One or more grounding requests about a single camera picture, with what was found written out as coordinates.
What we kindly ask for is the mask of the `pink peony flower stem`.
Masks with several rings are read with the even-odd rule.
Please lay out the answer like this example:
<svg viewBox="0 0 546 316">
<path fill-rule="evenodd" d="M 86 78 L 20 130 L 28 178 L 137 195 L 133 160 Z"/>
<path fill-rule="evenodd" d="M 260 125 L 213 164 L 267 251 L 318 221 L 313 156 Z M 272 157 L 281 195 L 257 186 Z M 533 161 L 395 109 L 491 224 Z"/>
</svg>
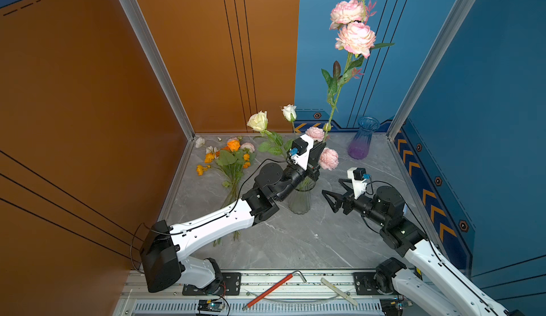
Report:
<svg viewBox="0 0 546 316">
<path fill-rule="evenodd" d="M 346 51 L 346 64 L 335 61 L 331 71 L 321 71 L 327 85 L 326 102 L 331 107 L 328 121 L 323 127 L 324 135 L 332 129 L 332 121 L 337 111 L 342 88 L 351 80 L 363 76 L 361 67 L 372 51 L 391 47 L 391 43 L 377 43 L 376 34 L 368 25 L 374 16 L 375 4 L 366 0 L 341 1 L 330 13 L 329 29 L 337 31 L 335 48 Z"/>
</svg>

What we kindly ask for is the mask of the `white rose bud stem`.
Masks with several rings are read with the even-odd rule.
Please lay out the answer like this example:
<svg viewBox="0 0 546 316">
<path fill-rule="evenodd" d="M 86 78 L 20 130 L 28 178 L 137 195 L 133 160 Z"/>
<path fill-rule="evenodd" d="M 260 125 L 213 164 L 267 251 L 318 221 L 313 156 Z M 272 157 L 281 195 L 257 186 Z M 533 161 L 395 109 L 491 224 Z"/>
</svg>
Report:
<svg viewBox="0 0 546 316">
<path fill-rule="evenodd" d="M 282 114 L 284 118 L 290 122 L 292 132 L 296 132 L 295 121 L 297 119 L 297 107 L 295 105 L 289 104 L 282 108 Z"/>
</svg>

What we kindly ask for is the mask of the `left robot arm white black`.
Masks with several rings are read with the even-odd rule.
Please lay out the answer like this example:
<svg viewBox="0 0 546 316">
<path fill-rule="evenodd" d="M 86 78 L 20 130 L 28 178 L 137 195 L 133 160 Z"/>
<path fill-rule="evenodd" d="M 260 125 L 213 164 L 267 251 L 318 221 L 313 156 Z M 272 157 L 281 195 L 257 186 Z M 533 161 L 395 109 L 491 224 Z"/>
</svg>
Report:
<svg viewBox="0 0 546 316">
<path fill-rule="evenodd" d="M 297 138 L 288 152 L 287 166 L 277 162 L 259 166 L 251 190 L 223 209 L 182 224 L 156 222 L 149 230 L 139 256 L 147 290 L 158 293 L 176 284 L 193 286 L 204 294 L 216 294 L 224 277 L 214 259 L 196 259 L 192 253 L 233 232 L 268 220 L 305 179 L 316 181 L 325 142 L 308 135 Z"/>
</svg>

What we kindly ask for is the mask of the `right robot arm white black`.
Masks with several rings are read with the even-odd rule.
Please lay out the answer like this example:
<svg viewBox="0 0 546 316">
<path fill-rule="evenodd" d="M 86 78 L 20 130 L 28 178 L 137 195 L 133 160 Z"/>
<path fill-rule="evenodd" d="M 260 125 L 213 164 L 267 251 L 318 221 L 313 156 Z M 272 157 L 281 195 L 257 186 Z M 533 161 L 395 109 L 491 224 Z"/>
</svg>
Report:
<svg viewBox="0 0 546 316">
<path fill-rule="evenodd" d="M 521 315 L 484 293 L 441 254 L 426 232 L 405 217 L 407 204 L 394 187 L 378 187 L 369 197 L 364 183 L 339 182 L 344 194 L 322 192 L 333 212 L 358 212 L 380 226 L 380 237 L 400 256 L 377 266 L 375 283 L 381 293 L 402 295 L 430 315 Z"/>
</svg>

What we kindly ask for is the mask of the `clear glass vase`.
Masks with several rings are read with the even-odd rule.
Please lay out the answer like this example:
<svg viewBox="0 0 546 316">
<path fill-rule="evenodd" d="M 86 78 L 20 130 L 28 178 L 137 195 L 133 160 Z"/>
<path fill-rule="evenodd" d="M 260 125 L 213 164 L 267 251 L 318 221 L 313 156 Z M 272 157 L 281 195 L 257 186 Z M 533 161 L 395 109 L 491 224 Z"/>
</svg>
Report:
<svg viewBox="0 0 546 316">
<path fill-rule="evenodd" d="M 316 182 L 306 177 L 289 196 L 289 210 L 298 215 L 307 213 L 311 209 L 311 191 L 315 186 Z"/>
</svg>

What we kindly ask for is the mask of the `cream white rose stem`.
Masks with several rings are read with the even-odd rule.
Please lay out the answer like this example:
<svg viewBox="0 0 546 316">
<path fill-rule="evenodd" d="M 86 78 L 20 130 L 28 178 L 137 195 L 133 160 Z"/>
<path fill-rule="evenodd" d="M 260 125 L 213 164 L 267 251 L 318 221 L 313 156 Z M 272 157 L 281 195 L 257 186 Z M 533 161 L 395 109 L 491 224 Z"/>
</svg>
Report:
<svg viewBox="0 0 546 316">
<path fill-rule="evenodd" d="M 254 132 L 259 133 L 259 138 L 264 139 L 258 146 L 260 152 L 268 152 L 271 155 L 282 156 L 285 159 L 288 158 L 292 139 L 288 139 L 280 133 L 268 129 L 266 112 L 260 111 L 250 116 L 247 126 Z"/>
</svg>

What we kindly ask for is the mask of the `pink carnation flower stem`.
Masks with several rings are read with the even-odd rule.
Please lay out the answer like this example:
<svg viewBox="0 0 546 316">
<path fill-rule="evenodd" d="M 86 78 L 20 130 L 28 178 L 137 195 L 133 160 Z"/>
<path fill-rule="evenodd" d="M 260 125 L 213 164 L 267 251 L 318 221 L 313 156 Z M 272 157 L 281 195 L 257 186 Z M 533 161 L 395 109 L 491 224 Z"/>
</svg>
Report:
<svg viewBox="0 0 546 316">
<path fill-rule="evenodd" d="M 321 128 L 311 127 L 308 128 L 306 134 L 311 137 L 314 141 L 325 143 L 326 134 L 325 131 Z M 330 148 L 324 148 L 318 163 L 323 170 L 335 170 L 338 167 L 338 153 Z"/>
</svg>

